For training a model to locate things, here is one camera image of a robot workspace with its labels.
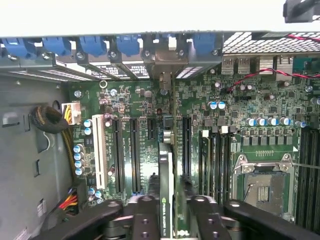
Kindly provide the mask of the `green motherboard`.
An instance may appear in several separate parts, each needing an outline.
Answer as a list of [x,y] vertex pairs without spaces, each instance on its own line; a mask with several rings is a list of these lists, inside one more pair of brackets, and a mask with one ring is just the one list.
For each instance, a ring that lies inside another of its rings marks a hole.
[[[292,154],[299,163],[302,129],[320,131],[320,79],[258,75],[229,91],[236,76],[202,75],[175,79],[175,173],[192,182],[196,194],[209,195],[220,204],[229,200],[231,171],[236,154]],[[149,177],[158,175],[158,145],[162,142],[160,114],[169,110],[167,93],[155,80],[73,83],[72,103],[79,102],[81,123],[73,130],[76,175],[86,182],[87,205],[107,199],[127,203],[131,196],[148,194]],[[107,187],[97,188],[93,115],[103,115]],[[183,117],[191,117],[191,176],[183,174]],[[130,118],[139,125],[141,191],[133,193]],[[147,119],[156,120],[156,139],[148,140]],[[116,192],[113,120],[122,124],[125,190]],[[295,168],[295,221],[299,167]]]

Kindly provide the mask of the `white power connector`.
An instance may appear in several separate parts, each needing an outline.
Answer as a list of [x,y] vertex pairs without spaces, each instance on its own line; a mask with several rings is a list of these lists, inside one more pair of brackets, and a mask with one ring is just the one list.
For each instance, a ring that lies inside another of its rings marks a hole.
[[68,125],[81,124],[81,105],[79,102],[63,103],[61,105],[62,117]]

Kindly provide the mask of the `silver network port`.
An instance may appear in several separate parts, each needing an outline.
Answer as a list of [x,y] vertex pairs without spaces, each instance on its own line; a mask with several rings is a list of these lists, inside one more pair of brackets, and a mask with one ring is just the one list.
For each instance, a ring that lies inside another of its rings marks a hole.
[[[294,57],[290,55],[278,55],[276,62],[276,70],[283,73],[292,74],[293,73],[293,60]],[[276,81],[291,81],[291,76],[285,76],[281,73],[276,74]]]

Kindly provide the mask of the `silver USB port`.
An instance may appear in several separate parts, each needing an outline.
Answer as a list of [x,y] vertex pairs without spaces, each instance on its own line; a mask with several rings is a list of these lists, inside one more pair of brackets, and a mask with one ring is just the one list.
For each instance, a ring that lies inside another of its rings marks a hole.
[[239,57],[237,59],[237,73],[240,75],[248,75],[250,70],[251,61],[249,57]]
[[234,57],[223,56],[221,60],[221,74],[222,75],[234,75],[235,74],[235,61]]

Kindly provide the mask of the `long black expansion slot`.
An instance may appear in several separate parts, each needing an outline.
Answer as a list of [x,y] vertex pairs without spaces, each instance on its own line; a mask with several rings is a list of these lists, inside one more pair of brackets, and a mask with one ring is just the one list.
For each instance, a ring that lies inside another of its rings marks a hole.
[[137,118],[130,118],[130,152],[131,152],[131,171],[132,171],[132,192],[141,192],[141,166],[140,166],[140,140],[139,140],[139,121]]
[[125,159],[123,151],[122,123],[119,119],[112,121],[113,159],[115,167],[115,188],[118,194],[125,191]]
[[185,176],[191,176],[192,167],[192,120],[182,118],[182,171]]

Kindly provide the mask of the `black RAM slot row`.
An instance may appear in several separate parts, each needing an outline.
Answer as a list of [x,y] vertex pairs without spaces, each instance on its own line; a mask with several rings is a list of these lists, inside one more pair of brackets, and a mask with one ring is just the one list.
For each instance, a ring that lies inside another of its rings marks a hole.
[[[320,166],[320,130],[301,131],[299,163]],[[298,169],[296,222],[311,231],[320,229],[320,170]]]

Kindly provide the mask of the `black plastic block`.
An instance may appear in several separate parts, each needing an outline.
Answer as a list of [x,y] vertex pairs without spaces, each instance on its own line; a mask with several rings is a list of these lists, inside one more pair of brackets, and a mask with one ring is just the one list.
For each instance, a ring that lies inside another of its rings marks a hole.
[[320,0],[285,0],[282,14],[286,24],[311,23],[320,16]]

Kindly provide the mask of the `dark grey open PC case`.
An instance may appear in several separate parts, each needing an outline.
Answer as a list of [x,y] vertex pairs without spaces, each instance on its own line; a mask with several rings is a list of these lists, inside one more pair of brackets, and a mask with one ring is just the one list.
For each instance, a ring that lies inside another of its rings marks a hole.
[[[214,50],[196,55],[193,35],[215,33]],[[0,240],[32,240],[41,232],[69,221],[88,210],[87,184],[77,176],[74,127],[62,116],[62,104],[72,103],[71,84],[91,82],[157,81],[142,59],[143,36],[185,34],[187,64],[175,80],[221,74],[222,57],[235,58],[237,80],[282,74],[320,79],[320,31],[191,31],[66,37],[71,55],[59,56],[44,48],[42,37],[28,39],[35,58],[10,54],[0,37]],[[117,47],[117,36],[139,35],[139,54],[126,56]],[[101,36],[107,53],[85,53],[80,37]],[[293,56],[292,74],[276,70],[277,56]],[[238,74],[238,58],[250,58],[250,74]],[[175,173],[173,240],[198,240],[191,232],[190,214],[180,178]]]

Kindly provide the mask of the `white expansion slot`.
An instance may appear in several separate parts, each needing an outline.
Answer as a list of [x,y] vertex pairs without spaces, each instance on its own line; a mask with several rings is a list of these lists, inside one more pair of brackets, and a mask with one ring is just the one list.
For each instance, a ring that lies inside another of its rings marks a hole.
[[106,189],[108,185],[107,150],[104,116],[92,116],[92,136],[95,161],[96,187]]

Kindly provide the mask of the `blue slot retainer clip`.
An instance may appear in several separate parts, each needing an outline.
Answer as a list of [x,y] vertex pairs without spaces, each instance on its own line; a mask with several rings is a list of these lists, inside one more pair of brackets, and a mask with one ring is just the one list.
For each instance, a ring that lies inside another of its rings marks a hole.
[[37,57],[36,46],[27,38],[2,38],[7,51],[17,57],[32,59]]
[[72,53],[72,46],[67,37],[43,37],[42,43],[47,51],[58,56],[70,56]]
[[118,35],[116,37],[117,49],[126,56],[135,56],[140,53],[140,43],[138,34]]
[[82,49],[87,54],[90,54],[94,57],[99,57],[107,53],[107,45],[102,36],[81,36],[79,40]]
[[215,49],[216,34],[212,32],[195,33],[192,41],[196,55],[207,55]]

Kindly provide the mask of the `metal CPU socket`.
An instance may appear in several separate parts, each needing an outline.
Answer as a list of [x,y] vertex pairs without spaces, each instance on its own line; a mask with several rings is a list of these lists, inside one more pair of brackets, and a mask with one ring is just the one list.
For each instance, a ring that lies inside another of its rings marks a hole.
[[295,221],[295,166],[289,152],[238,153],[231,171],[229,198]]

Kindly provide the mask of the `thin metal locking lever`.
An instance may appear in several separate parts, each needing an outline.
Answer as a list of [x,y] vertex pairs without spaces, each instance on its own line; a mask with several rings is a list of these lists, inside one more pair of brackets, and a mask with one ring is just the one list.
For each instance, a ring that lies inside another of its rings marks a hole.
[[316,165],[310,165],[310,164],[304,164],[304,163],[296,163],[296,162],[293,162],[292,165],[298,166],[298,167],[304,167],[304,168],[320,170],[320,166],[316,166]]

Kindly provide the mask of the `short black expansion slot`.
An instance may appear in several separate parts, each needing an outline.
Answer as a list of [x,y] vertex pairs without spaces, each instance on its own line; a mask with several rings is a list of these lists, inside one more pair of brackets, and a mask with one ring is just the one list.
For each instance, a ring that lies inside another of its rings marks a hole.
[[157,122],[153,117],[147,119],[147,138],[148,140],[155,140],[157,138]]

